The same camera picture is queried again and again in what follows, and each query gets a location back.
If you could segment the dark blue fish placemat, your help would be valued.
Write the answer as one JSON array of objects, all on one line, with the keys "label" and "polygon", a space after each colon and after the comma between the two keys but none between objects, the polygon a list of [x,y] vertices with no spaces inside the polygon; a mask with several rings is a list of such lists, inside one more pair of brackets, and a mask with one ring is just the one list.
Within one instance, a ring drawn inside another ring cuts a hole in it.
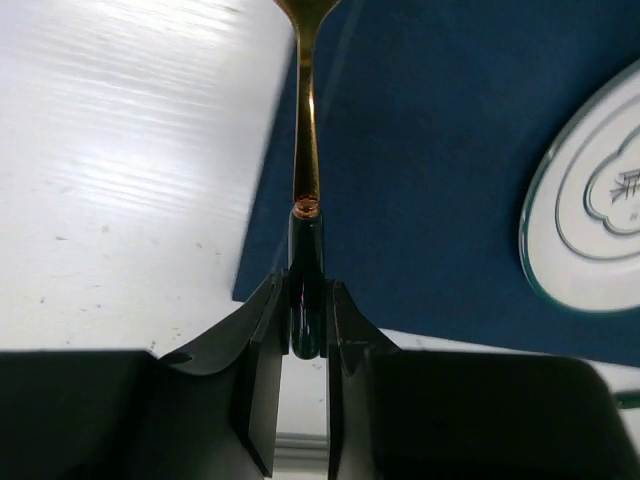
[{"label": "dark blue fish placemat", "polygon": [[325,271],[377,326],[639,362],[637,313],[528,284],[517,230],[553,137],[639,56],[635,1],[343,1],[314,54]]}]

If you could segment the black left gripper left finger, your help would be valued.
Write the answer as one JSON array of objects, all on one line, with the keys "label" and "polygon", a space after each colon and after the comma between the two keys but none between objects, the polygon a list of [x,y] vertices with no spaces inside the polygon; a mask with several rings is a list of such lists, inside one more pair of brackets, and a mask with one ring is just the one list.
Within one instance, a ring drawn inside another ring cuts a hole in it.
[{"label": "black left gripper left finger", "polygon": [[174,351],[5,351],[5,479],[264,479],[274,469],[286,280]]}]

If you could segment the gold fork green handle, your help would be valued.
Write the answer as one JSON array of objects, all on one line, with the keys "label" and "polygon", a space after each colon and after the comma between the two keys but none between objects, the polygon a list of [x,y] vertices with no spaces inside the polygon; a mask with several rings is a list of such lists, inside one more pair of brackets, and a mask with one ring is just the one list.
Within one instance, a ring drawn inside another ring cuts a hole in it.
[{"label": "gold fork green handle", "polygon": [[324,221],[314,95],[316,37],[338,5],[328,0],[279,1],[295,34],[297,52],[293,206],[289,216],[288,277],[290,347],[302,360],[323,354]]}]

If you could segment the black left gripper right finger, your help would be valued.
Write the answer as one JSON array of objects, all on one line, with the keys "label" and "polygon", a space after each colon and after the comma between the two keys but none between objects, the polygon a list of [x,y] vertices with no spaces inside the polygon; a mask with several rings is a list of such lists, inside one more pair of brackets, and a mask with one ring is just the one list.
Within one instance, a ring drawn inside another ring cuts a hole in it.
[{"label": "black left gripper right finger", "polygon": [[324,291],[332,479],[635,479],[614,398],[567,357],[398,347]]}]

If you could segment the white round plate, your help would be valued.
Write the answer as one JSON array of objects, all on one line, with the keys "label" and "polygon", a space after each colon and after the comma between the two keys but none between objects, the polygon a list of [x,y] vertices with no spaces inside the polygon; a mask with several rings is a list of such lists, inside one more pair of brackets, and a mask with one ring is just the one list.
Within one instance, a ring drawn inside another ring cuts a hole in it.
[{"label": "white round plate", "polygon": [[570,311],[639,307],[639,64],[599,88],[545,152],[519,222],[531,288]]}]

